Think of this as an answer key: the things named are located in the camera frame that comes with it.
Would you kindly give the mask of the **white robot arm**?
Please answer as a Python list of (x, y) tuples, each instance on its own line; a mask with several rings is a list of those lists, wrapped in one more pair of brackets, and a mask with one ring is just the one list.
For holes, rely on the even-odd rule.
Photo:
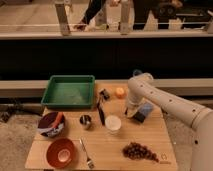
[(196, 132), (190, 171), (213, 171), (213, 109), (160, 90), (150, 73), (131, 77), (126, 96), (126, 116), (132, 117), (145, 98), (175, 116)]

